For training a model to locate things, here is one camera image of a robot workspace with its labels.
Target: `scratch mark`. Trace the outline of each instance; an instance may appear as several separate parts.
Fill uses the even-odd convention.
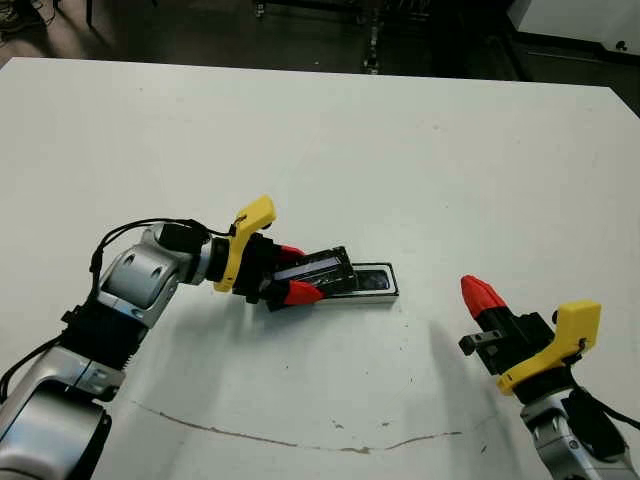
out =
[[[283,447],[297,447],[298,446],[297,443],[283,442],[283,441],[280,441],[280,440],[273,440],[271,438],[258,437],[256,435],[250,435],[250,434],[247,434],[247,433],[230,432],[228,430],[222,430],[222,429],[217,428],[217,427],[204,427],[202,425],[198,425],[197,423],[191,423],[191,422],[187,422],[185,420],[180,420],[179,418],[172,417],[171,415],[167,415],[164,412],[159,412],[159,411],[153,410],[153,409],[151,409],[149,407],[145,407],[144,405],[141,405],[138,402],[134,401],[133,403],[135,405],[137,405],[138,407],[142,408],[143,410],[146,410],[147,412],[150,412],[150,413],[153,413],[155,415],[158,415],[159,417],[162,417],[165,420],[169,420],[170,422],[177,423],[177,424],[183,425],[185,427],[194,428],[196,430],[202,430],[204,432],[218,433],[220,435],[227,435],[229,437],[245,438],[247,440],[255,440],[257,442],[272,443],[274,445],[281,445]]]
[[[369,455],[371,453],[371,450],[378,450],[378,449],[377,448],[369,448],[369,447],[362,447],[362,448],[348,447],[348,448],[341,448],[340,449],[341,452],[359,453],[360,455]]]
[[[437,435],[422,435],[421,437],[414,437],[414,438],[410,438],[409,440],[405,440],[404,442],[396,443],[395,445],[386,447],[383,450],[393,450],[394,448],[402,447],[404,445],[408,445],[414,442],[421,442],[422,440],[433,440],[434,438],[452,437],[454,435],[462,435],[462,432],[444,432],[444,433],[438,433]]]
[[[292,443],[292,442],[285,442],[283,440],[274,440],[272,438],[266,438],[266,437],[259,437],[257,435],[251,435],[248,433],[240,433],[240,432],[232,432],[229,430],[223,430],[221,428],[218,427],[205,427],[204,425],[199,425],[197,423],[192,423],[192,422],[187,422],[186,420],[181,420],[179,418],[176,417],[172,417],[171,415],[167,415],[164,412],[161,412],[159,410],[154,410],[153,408],[149,408],[146,407],[144,405],[142,405],[141,403],[136,402],[135,400],[130,400],[131,403],[133,403],[134,405],[136,405],[137,407],[141,408],[142,410],[152,413],[154,415],[157,415],[158,417],[161,417],[169,422],[172,423],[177,423],[178,425],[182,425],[183,427],[188,427],[188,428],[193,428],[194,430],[200,430],[203,432],[210,432],[210,433],[217,433],[219,435],[225,435],[228,437],[236,437],[236,438],[243,438],[245,440],[253,440],[256,442],[263,442],[263,443],[268,443],[271,445],[278,445],[280,447],[289,447],[289,448],[301,448],[304,450],[320,450],[323,452],[338,452],[338,453],[354,453],[357,455],[369,455],[371,452],[386,452],[389,450],[394,450],[398,447],[402,447],[404,445],[408,445],[410,443],[414,443],[414,442],[420,442],[423,440],[433,440],[436,438],[441,438],[441,437],[448,437],[448,436],[454,436],[454,435],[462,435],[462,432],[444,432],[444,433],[438,433],[435,435],[422,435],[420,437],[414,437],[414,438],[410,438],[409,440],[405,440],[403,442],[400,443],[396,443],[394,445],[391,445],[389,447],[367,447],[367,446],[363,446],[360,448],[357,447],[344,447],[344,448],[331,448],[331,447],[321,447],[318,445],[302,445],[299,443]]]
[[[482,425],[484,425],[485,423],[487,423],[489,420],[493,420],[494,418],[496,418],[498,416],[497,413],[494,413],[493,415],[489,415],[486,418],[483,418],[482,420],[480,420],[478,423],[476,423],[473,428],[471,430],[477,430],[478,428],[480,428]]]

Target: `wire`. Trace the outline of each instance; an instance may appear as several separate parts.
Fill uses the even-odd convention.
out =
[[[196,220],[175,218],[147,218],[144,220],[136,220],[135,222],[130,222],[109,230],[106,235],[102,237],[102,240],[100,240],[100,243],[98,243],[98,246],[91,255],[91,263],[89,265],[89,271],[91,272],[91,290],[84,304],[85,306],[87,306],[90,301],[94,300],[98,295],[104,249],[115,242],[121,235],[124,235],[126,232],[133,230],[134,228],[149,227],[151,226],[151,224],[157,222],[184,225],[186,227],[200,230],[200,232],[207,235],[211,234],[219,237],[228,237],[234,235],[233,225],[231,226],[231,228],[229,228],[228,232],[222,233],[216,230],[211,230],[210,228],[205,227],[203,224],[197,222]],[[2,377],[0,378],[0,403],[4,403],[7,400],[9,396],[9,381],[11,380],[11,377],[13,377],[13,375],[20,369],[20,367],[22,367],[25,363],[27,363],[35,356],[47,351],[48,349],[56,345],[61,338],[62,334],[58,335],[55,338],[52,338],[48,342],[43,343],[38,348],[24,356],[15,365],[9,368],[9,370],[7,370],[4,375],[2,375]]]
[[[578,383],[576,382],[575,378],[573,378],[573,373],[571,372],[571,369],[568,369],[568,370],[569,370],[569,378],[571,380],[571,383],[573,384],[573,388],[581,389],[582,392],[584,392],[584,394],[587,396],[587,398],[589,400],[591,400],[595,405],[600,407],[600,409],[604,413],[609,415],[611,418],[615,418],[616,420],[618,420],[620,422],[624,422],[626,424],[631,425],[633,428],[636,428],[636,429],[640,430],[640,422],[638,420],[635,420],[635,419],[633,419],[631,417],[627,417],[626,415],[623,415],[622,413],[617,412],[616,410],[611,408],[609,405],[607,405],[607,404],[601,402],[600,400],[598,400],[596,397],[594,397],[589,392],[587,392],[584,388],[580,387],[580,385],[578,385]]]
[[[20,367],[22,367],[25,363],[27,363],[33,357],[35,357],[35,356],[37,356],[37,355],[49,350],[51,347],[53,347],[56,343],[58,343],[58,341],[60,340],[61,336],[62,335],[58,335],[57,337],[52,338],[48,342],[43,343],[38,348],[33,350],[31,353],[28,353],[27,355],[25,355],[22,358],[22,360],[19,360],[15,365],[13,365],[13,367],[11,367],[9,370],[7,370],[4,373],[4,375],[2,375],[2,378],[0,378],[0,403],[4,403],[5,400],[7,399],[8,390],[9,390],[9,380],[11,380],[11,377],[13,377],[13,375],[20,369]]]

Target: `dark floor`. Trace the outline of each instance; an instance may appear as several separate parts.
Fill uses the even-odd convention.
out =
[[[53,16],[44,0],[43,18]],[[4,38],[12,56],[90,58],[191,65],[362,72],[369,28],[352,15],[251,0],[64,0],[46,28]],[[595,46],[516,35],[503,8],[482,0],[432,0],[427,23],[385,22],[380,73],[607,85],[640,115],[640,62]]]

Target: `brown stain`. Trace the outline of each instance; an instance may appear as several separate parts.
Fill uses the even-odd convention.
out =
[[[349,452],[349,453],[359,453],[360,455],[369,455],[371,453],[371,448],[369,448],[369,447],[362,447],[362,448],[348,447],[348,448],[341,448],[339,451],[340,452]]]
[[[267,438],[267,437],[260,437],[258,435],[251,435],[249,433],[241,433],[241,432],[232,432],[229,430],[223,430],[221,428],[218,427],[206,427],[204,425],[199,425],[197,423],[192,423],[192,422],[187,422],[186,420],[181,420],[179,418],[173,417],[171,415],[167,415],[164,412],[161,412],[159,410],[154,410],[153,408],[149,408],[146,407],[134,400],[130,400],[131,403],[133,403],[134,405],[136,405],[137,407],[141,408],[142,410],[149,412],[153,415],[157,415],[158,417],[167,420],[169,422],[172,423],[176,423],[178,425],[182,425],[183,427],[187,427],[187,428],[192,428],[194,430],[200,430],[203,432],[209,432],[209,433],[216,433],[218,435],[225,435],[228,437],[235,437],[235,438],[242,438],[245,440],[253,440],[256,442],[263,442],[263,443],[268,443],[271,445],[277,445],[280,447],[289,447],[289,448],[302,448],[305,450],[320,450],[323,452],[336,452],[336,453],[353,453],[353,454],[357,454],[357,455],[369,455],[371,452],[386,452],[389,450],[394,450],[396,448],[402,447],[404,445],[408,445],[411,443],[415,443],[415,442],[420,442],[423,440],[434,440],[436,438],[441,438],[441,437],[447,437],[447,436],[454,436],[454,435],[462,435],[462,432],[444,432],[444,433],[439,433],[439,434],[435,434],[435,435],[422,435],[420,437],[414,437],[414,438],[410,438],[408,440],[405,440],[403,442],[400,443],[396,443],[394,445],[391,445],[389,447],[367,447],[367,446],[363,446],[360,448],[356,448],[356,447],[344,447],[344,448],[331,448],[331,447],[321,447],[318,445],[302,445],[299,443],[292,443],[292,442],[285,442],[283,440],[275,440],[273,438]],[[344,428],[342,425],[336,423],[335,421],[333,421],[336,428]]]
[[[444,433],[438,433],[436,435],[422,435],[420,437],[413,437],[413,438],[410,438],[409,440],[405,440],[404,442],[391,445],[390,447],[387,447],[384,450],[393,450],[398,447],[403,447],[404,445],[409,445],[410,443],[421,442],[422,440],[433,440],[434,438],[452,437],[454,435],[462,435],[462,432],[444,432]]]

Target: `black cable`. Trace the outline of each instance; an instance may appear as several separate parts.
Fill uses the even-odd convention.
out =
[[[11,380],[11,377],[20,369],[20,367],[22,367],[25,363],[27,363],[29,360],[31,360],[35,356],[49,350],[56,343],[58,343],[58,341],[60,340],[60,337],[61,335],[58,335],[57,337],[52,338],[48,342],[43,343],[38,348],[36,348],[32,352],[24,356],[13,367],[7,370],[4,373],[4,375],[2,375],[2,378],[0,378],[0,403],[4,403],[4,401],[7,399],[8,390],[9,390],[9,381]]]
[[[596,397],[591,395],[584,388],[580,387],[580,385],[578,385],[578,383],[576,382],[575,378],[573,378],[573,373],[571,372],[571,369],[569,369],[569,378],[571,380],[571,383],[573,384],[573,388],[581,389],[584,392],[584,394],[587,396],[587,398],[590,401],[592,401],[595,405],[597,405],[604,413],[609,415],[611,418],[614,418],[614,419],[616,419],[616,420],[618,420],[620,422],[624,422],[624,423],[626,423],[628,425],[631,425],[633,428],[636,428],[636,429],[640,430],[640,422],[638,420],[635,420],[635,419],[633,419],[631,417],[627,417],[626,415],[623,415],[622,413],[617,412],[616,410],[614,410],[613,408],[611,408],[607,404],[601,402]]]

